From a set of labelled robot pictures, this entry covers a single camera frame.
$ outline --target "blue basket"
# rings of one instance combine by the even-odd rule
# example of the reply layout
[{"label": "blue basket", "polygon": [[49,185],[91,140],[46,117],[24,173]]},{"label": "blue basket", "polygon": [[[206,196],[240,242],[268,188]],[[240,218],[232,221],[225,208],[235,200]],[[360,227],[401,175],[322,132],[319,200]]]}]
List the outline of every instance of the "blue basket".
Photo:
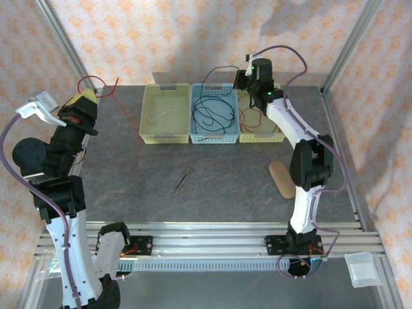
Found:
[{"label": "blue basket", "polygon": [[[203,106],[199,103],[200,93]],[[232,109],[226,103],[206,96],[219,97],[226,101],[232,107],[234,115],[231,115]],[[208,113],[220,124],[203,116]],[[201,84],[193,84],[190,130],[192,143],[235,144],[239,134],[238,96],[236,90],[233,89],[233,84],[204,84],[203,89],[201,89]]]}]

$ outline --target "cable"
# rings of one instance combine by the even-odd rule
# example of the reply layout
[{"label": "cable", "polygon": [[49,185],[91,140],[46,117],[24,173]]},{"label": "cable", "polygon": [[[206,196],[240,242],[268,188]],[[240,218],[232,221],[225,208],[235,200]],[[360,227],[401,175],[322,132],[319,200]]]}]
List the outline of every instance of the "cable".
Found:
[{"label": "cable", "polygon": [[9,130],[12,128],[12,126],[18,121],[20,118],[20,114],[15,115],[11,121],[7,124],[5,129],[0,135],[0,161],[3,163],[5,166],[6,170],[22,185],[24,185],[27,189],[29,189],[34,195],[37,195],[40,197],[43,201],[45,201],[48,205],[50,205],[51,208],[53,208],[57,214],[61,217],[63,221],[63,226],[64,226],[64,241],[63,241],[63,254],[64,254],[64,265],[66,267],[66,273],[67,277],[69,280],[69,285],[71,288],[72,296],[75,299],[76,302],[76,307],[77,309],[81,309],[82,305],[80,302],[80,295],[77,292],[76,285],[75,285],[75,280],[73,277],[73,272],[71,271],[71,265],[70,265],[70,259],[69,259],[69,249],[70,249],[70,244],[69,244],[69,235],[70,235],[70,230],[69,230],[69,224],[66,219],[66,215],[64,212],[60,209],[60,207],[51,199],[49,199],[45,194],[37,190],[34,186],[26,182],[23,177],[21,177],[19,174],[17,174],[14,169],[11,167],[11,165],[8,163],[6,156],[5,156],[5,151],[4,151],[4,146],[5,146],[5,139],[6,135],[9,132]]},{"label": "cable", "polygon": [[85,145],[82,145],[82,150],[84,151],[84,152],[83,152],[82,159],[81,159],[79,162],[74,163],[72,166],[79,165],[80,163],[82,163],[82,162],[83,162],[84,157],[86,156],[86,153],[88,152],[88,149],[87,149],[87,147],[86,147]]},{"label": "cable", "polygon": [[161,113],[156,113],[154,111],[153,106],[150,107],[149,111],[147,112],[147,120],[156,126],[160,126],[165,123],[165,121],[170,120],[170,115],[173,113],[174,115],[181,115],[183,117],[187,116],[187,112],[185,113],[184,108],[181,106],[173,107],[169,109],[164,109]]},{"label": "cable", "polygon": [[[198,134],[198,127],[201,127],[203,130],[208,131],[208,132],[218,132],[218,131],[222,130],[223,134],[225,134],[226,130],[228,128],[230,128],[231,126],[233,126],[233,124],[236,121],[236,119],[235,119],[235,110],[226,100],[223,100],[221,97],[217,97],[217,96],[213,96],[213,95],[203,96],[203,87],[205,85],[207,77],[209,77],[209,75],[214,70],[220,69],[220,68],[236,68],[236,69],[240,70],[239,67],[237,67],[237,66],[217,66],[217,67],[213,68],[210,72],[208,72],[208,74],[205,76],[205,78],[204,78],[204,80],[203,80],[203,82],[201,83],[201,86],[200,86],[200,97],[195,101],[194,108],[192,110],[192,118],[193,118],[193,121],[194,121],[194,132],[196,134]],[[234,87],[228,93],[224,94],[223,96],[227,97],[228,95],[230,95],[233,92],[233,89],[234,89]],[[207,101],[221,101],[222,103],[227,105],[231,110],[231,112],[229,112],[229,114],[231,115],[231,118],[225,118],[224,116],[214,112],[211,108],[206,107],[204,102],[207,102]],[[200,115],[204,116],[205,118],[211,120],[211,123],[206,123],[202,119],[201,120],[201,122],[203,122],[203,125],[202,125],[198,121],[198,119],[196,118],[196,112],[199,113]],[[229,122],[229,123],[223,125],[222,122],[224,120]]]},{"label": "cable", "polygon": [[275,263],[276,270],[277,270],[277,272],[279,272],[279,274],[280,274],[282,277],[289,278],[289,279],[297,279],[297,278],[300,278],[300,277],[298,277],[298,276],[289,276],[289,275],[286,275],[284,272],[281,271],[280,262],[281,262],[281,260],[282,260],[283,258],[287,258],[287,257],[289,257],[289,258],[294,258],[294,259],[298,259],[300,262],[304,263],[308,268],[310,268],[310,264],[309,264],[307,261],[305,261],[303,258],[301,258],[300,256],[296,256],[295,254],[286,253],[286,254],[283,254],[282,256],[279,256],[279,258],[276,260],[276,263]]},{"label": "cable", "polygon": [[107,98],[112,96],[113,100],[117,103],[117,105],[119,105],[120,109],[123,111],[123,113],[126,115],[127,120],[129,121],[129,123],[132,125],[133,129],[135,130],[136,133],[136,138],[137,138],[137,151],[136,151],[136,158],[135,158],[135,164],[131,170],[131,172],[135,171],[135,169],[138,166],[138,162],[139,162],[139,156],[140,156],[140,150],[142,148],[142,141],[139,135],[139,130],[136,127],[136,124],[133,122],[132,118],[130,117],[129,113],[126,111],[126,109],[123,107],[123,105],[119,102],[119,100],[117,100],[116,96],[115,96],[115,90],[117,87],[117,82],[119,80],[119,78],[116,79],[115,85],[112,87],[108,86],[104,80],[102,80],[100,77],[96,76],[96,75],[86,75],[85,77],[82,77],[79,82],[77,83],[77,91],[79,93],[81,93],[80,91],[80,84],[83,80],[85,79],[89,79],[89,78],[94,78],[94,79],[98,79],[99,81],[101,81],[103,83],[103,85],[105,85],[105,87],[109,88],[111,90],[111,92],[108,95],[101,95],[99,97],[96,98]]},{"label": "cable", "polygon": [[[240,70],[238,66],[216,66],[214,69],[212,69],[210,72],[208,72],[208,74],[206,75],[206,77],[205,77],[205,79],[203,80],[203,82],[201,82],[200,97],[201,97],[201,92],[202,92],[202,90],[203,90],[203,85],[205,84],[207,77],[209,77],[209,75],[210,75],[214,70],[223,69],[223,68],[236,68],[236,69],[238,69],[238,71]],[[227,97],[228,95],[230,95],[230,94],[232,93],[233,89],[234,89],[234,86],[233,86],[232,90],[231,90],[229,93],[227,93],[225,96]]]},{"label": "cable", "polygon": [[301,73],[298,73],[297,75],[293,76],[287,83],[285,86],[285,90],[283,92],[283,105],[286,108],[286,110],[288,111],[289,115],[296,121],[296,123],[306,132],[308,133],[308,135],[310,137],[312,137],[313,139],[316,140],[316,142],[318,142],[319,144],[323,145],[325,148],[327,148],[327,150],[329,150],[335,157],[336,159],[338,159],[339,164],[341,166],[342,172],[343,172],[343,184],[341,187],[336,188],[336,189],[319,189],[316,190],[314,193],[314,198],[312,198],[311,203],[310,203],[310,208],[309,208],[309,220],[310,223],[312,223],[312,225],[318,229],[318,230],[323,230],[325,232],[332,232],[332,233],[336,233],[336,237],[333,239],[328,251],[326,252],[326,255],[329,256],[330,252],[332,251],[333,246],[336,244],[337,239],[339,238],[339,236],[341,235],[341,233],[338,230],[333,230],[333,229],[327,229],[327,228],[323,228],[318,226],[315,222],[314,222],[314,207],[315,207],[315,202],[317,201],[317,199],[319,198],[320,194],[322,192],[341,192],[343,190],[345,190],[346,185],[348,183],[348,169],[346,167],[346,164],[343,160],[343,158],[339,155],[339,153],[337,153],[337,151],[331,147],[330,145],[328,145],[326,142],[322,141],[320,138],[318,138],[317,136],[315,136],[312,132],[310,132],[305,126],[304,124],[299,120],[299,118],[292,112],[292,110],[290,108],[288,108],[288,104],[286,101],[286,91],[289,89],[289,85],[298,77],[300,77],[301,75],[305,74],[308,71],[308,65],[306,63],[306,61],[303,59],[303,57],[301,56],[301,54],[299,54],[296,50],[294,50],[292,47],[289,47],[287,45],[274,45],[268,48],[265,48],[264,50],[261,50],[255,54],[253,54],[253,56],[258,56],[261,55],[264,52],[267,52],[268,50],[273,50],[276,48],[286,48],[287,50],[292,51],[295,55],[297,55],[299,57],[299,59],[302,61],[303,66],[304,66],[304,70]]},{"label": "cable", "polygon": [[[205,102],[207,101],[221,101],[223,102],[225,105],[227,105],[230,108],[229,114],[231,116],[231,118],[226,118],[220,114],[215,113],[211,108],[208,108],[205,106]],[[201,120],[201,122],[203,122],[203,124],[201,124],[199,122],[199,120],[196,118],[196,112],[199,113],[200,115],[202,115],[203,117],[210,119],[211,123],[206,123],[206,121],[204,119]],[[226,130],[228,128],[230,128],[231,126],[233,126],[233,124],[235,123],[236,119],[235,119],[235,112],[234,112],[234,108],[225,100],[223,100],[220,97],[216,97],[216,96],[211,96],[211,95],[206,95],[203,97],[198,98],[195,103],[194,103],[194,107],[192,110],[192,118],[194,121],[194,132],[197,134],[198,133],[198,126],[201,127],[203,130],[208,131],[208,132],[218,132],[220,130],[223,130],[223,134],[226,133]]]},{"label": "cable", "polygon": [[[248,95],[243,95],[242,97],[240,97],[238,99],[238,102],[241,99],[243,99],[247,96]],[[241,110],[240,108],[238,108],[238,109],[239,109],[239,112],[240,112],[240,114],[239,114],[240,131],[243,133],[243,129],[245,129],[246,131],[248,131],[248,133],[255,133],[255,132],[251,131],[250,129],[255,129],[255,128],[260,127],[262,125],[262,116],[264,116],[264,114],[260,110],[255,109],[255,108],[247,108],[247,109],[244,109],[244,110]],[[255,111],[256,113],[259,113],[259,124],[257,126],[249,126],[249,125],[245,124],[245,120],[246,120],[245,112],[248,111],[248,110]],[[274,125],[275,125],[275,127],[273,128],[272,133],[275,133],[275,130],[278,128],[278,126],[275,123],[274,123]]]},{"label": "cable", "polygon": [[315,247],[309,246],[309,256],[312,256],[313,251],[317,251],[317,252],[319,252],[319,253],[321,253],[321,254],[324,254],[325,256],[327,255],[325,251],[323,251],[323,250],[321,250],[321,249],[319,249],[319,248],[315,248]]}]

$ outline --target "wooden block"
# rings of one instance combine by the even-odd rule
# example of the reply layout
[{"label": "wooden block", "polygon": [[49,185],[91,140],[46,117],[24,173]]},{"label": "wooden block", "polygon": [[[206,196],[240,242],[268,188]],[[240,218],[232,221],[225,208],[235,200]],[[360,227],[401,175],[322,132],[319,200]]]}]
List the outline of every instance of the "wooden block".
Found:
[{"label": "wooden block", "polygon": [[280,161],[272,162],[269,165],[269,171],[282,196],[288,200],[294,198],[296,195],[296,186],[283,163]]}]

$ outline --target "yellow basket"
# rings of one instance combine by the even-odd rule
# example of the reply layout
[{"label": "yellow basket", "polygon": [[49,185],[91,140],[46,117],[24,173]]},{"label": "yellow basket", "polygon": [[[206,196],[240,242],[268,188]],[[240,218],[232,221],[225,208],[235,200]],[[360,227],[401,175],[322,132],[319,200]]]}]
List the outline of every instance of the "yellow basket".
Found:
[{"label": "yellow basket", "polygon": [[189,84],[147,85],[140,136],[146,144],[188,144],[191,112]]},{"label": "yellow basket", "polygon": [[279,127],[277,127],[268,117],[264,115],[260,116],[260,110],[258,108],[252,108],[252,110],[249,109],[249,94],[247,91],[236,91],[238,92],[240,123],[239,141],[241,143],[282,142],[285,139],[285,135]]}]

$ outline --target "metal frame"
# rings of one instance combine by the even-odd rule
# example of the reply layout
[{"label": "metal frame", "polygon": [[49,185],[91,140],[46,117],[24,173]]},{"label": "metal frame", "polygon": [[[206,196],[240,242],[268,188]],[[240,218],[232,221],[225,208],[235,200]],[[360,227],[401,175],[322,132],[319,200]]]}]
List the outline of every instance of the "metal frame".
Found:
[{"label": "metal frame", "polygon": [[[88,243],[95,248],[97,234],[108,223],[87,223]],[[341,236],[328,258],[343,258],[345,254],[368,251],[378,257],[385,250],[377,232],[363,232],[359,222],[319,223],[321,227],[336,229]],[[285,235],[286,223],[129,223],[132,236],[153,236],[152,256],[130,259],[268,259],[265,243],[267,235]],[[328,248],[335,234],[319,231],[323,245]],[[41,235],[35,256],[44,249],[53,250],[53,240],[45,232]]]},{"label": "metal frame", "polygon": [[[343,155],[342,146],[336,136],[326,97],[348,62],[381,1],[368,0],[321,89],[323,105],[332,136],[341,155]],[[49,0],[36,0],[36,2],[76,74],[79,77],[87,75],[85,66],[64,31]],[[95,89],[92,81],[85,80],[84,83],[86,87]],[[88,138],[89,136],[86,135],[84,145],[87,144]],[[76,162],[81,160],[81,155],[78,155]],[[71,174],[79,174],[80,167],[81,163],[71,170]],[[360,206],[352,178],[349,179],[348,192],[357,221],[353,223],[320,223],[320,226],[331,227],[341,232],[341,237],[328,258],[341,258],[345,253],[371,251],[383,283],[382,286],[377,287],[382,306],[384,308],[402,308],[384,247],[379,234],[375,232],[368,209]],[[88,224],[88,241],[91,248],[94,248],[97,232],[104,224],[106,223]],[[273,261],[276,257],[267,256],[263,238],[269,234],[285,234],[287,228],[284,223],[139,223],[129,224],[128,227],[132,235],[150,234],[154,236],[153,256],[151,258],[132,257],[123,259],[120,262],[119,268],[134,271],[155,271],[159,269],[158,267],[161,267],[163,271],[172,271],[176,270],[176,265],[187,265],[185,271],[192,269],[192,266],[189,265],[197,265],[193,266],[193,269],[199,267],[199,265],[214,265],[211,267],[215,267],[216,270],[227,270],[225,267],[228,266],[222,264],[223,260],[234,261],[234,264],[229,265],[237,265],[238,270],[273,270],[273,263],[271,264],[269,261]],[[324,232],[321,232],[320,235],[323,237],[325,247],[327,247],[333,236]],[[18,308],[36,307],[45,277],[44,271],[51,259],[49,253],[47,251],[45,253],[44,249],[50,247],[53,247],[50,235],[43,233]]]},{"label": "metal frame", "polygon": [[[67,56],[69,63],[75,70],[79,79],[89,75],[49,0],[36,0],[36,2],[39,5],[41,13],[44,15],[44,19],[50,27],[51,32],[53,32],[57,43],[62,48],[63,53]],[[84,80],[83,85],[85,88],[96,89],[90,79]]]},{"label": "metal frame", "polygon": [[[330,109],[326,101],[328,94],[322,92],[321,90],[319,90],[319,92],[322,96],[322,103],[326,113],[326,117],[328,119],[330,130],[332,132],[332,137],[335,142],[335,148],[337,152],[343,157],[344,161],[347,162],[345,154],[342,152],[341,142],[337,138],[333,117],[330,113]],[[353,211],[355,212],[355,217],[357,221],[360,223],[362,230],[365,232],[376,231],[375,224],[370,217],[370,212],[367,205],[359,203],[359,199],[353,183],[353,178],[350,175],[348,179],[347,190],[350,201],[353,206]],[[375,257],[374,261],[378,270],[380,280],[382,281],[382,286],[378,286],[377,289],[383,308],[403,308],[399,291],[393,275],[392,267],[389,263],[389,259],[386,256],[386,253],[385,256]]]},{"label": "metal frame", "polygon": [[[336,151],[344,158],[344,161],[347,162],[345,155],[342,151],[342,145],[339,139],[337,138],[336,130],[335,130],[335,122],[333,121],[332,114],[330,113],[329,105],[326,101],[326,95],[322,93],[321,90],[319,90],[321,97],[322,97],[322,104],[323,108],[326,114],[326,118],[328,119],[330,131],[332,134],[333,141],[335,142],[335,148]],[[375,231],[375,224],[372,222],[370,218],[370,212],[365,205],[359,203],[359,199],[355,190],[355,185],[353,183],[352,177],[349,175],[348,179],[348,194],[349,194],[349,199],[351,201],[352,207],[353,207],[353,212],[355,214],[355,219],[357,221],[360,221],[360,225],[362,229],[367,230],[367,231]]]},{"label": "metal frame", "polygon": [[[97,233],[106,222],[87,224],[88,242],[95,248]],[[377,232],[363,232],[359,222],[319,223],[322,227],[337,229],[341,236],[328,259],[342,258],[345,254],[369,251],[373,254],[382,286],[377,286],[383,308],[401,308],[393,276],[388,273],[388,259]],[[130,223],[131,235],[152,235],[151,257],[122,258],[119,271],[273,271],[277,256],[268,256],[263,239],[269,234],[285,234],[286,223]],[[320,232],[324,246],[330,245],[334,235]],[[40,287],[44,281],[46,265],[50,263],[49,248],[53,241],[47,232],[42,233],[36,250],[35,267],[26,286],[31,285],[34,297],[28,306],[35,308]],[[288,261],[281,263],[284,270]]]},{"label": "metal frame", "polygon": [[329,76],[325,80],[324,86],[322,87],[322,93],[324,93],[325,95],[327,95],[331,91],[337,77],[345,67],[345,64],[348,62],[348,59],[350,58],[359,40],[363,36],[363,33],[368,27],[369,22],[372,20],[372,17],[375,15],[375,12],[377,11],[381,2],[382,0],[368,0],[368,2],[366,3],[362,13],[360,14],[356,22],[355,27],[353,28],[351,34],[348,37],[348,40],[346,41],[346,44],[343,46],[341,54],[338,56],[331,72],[329,73]]}]

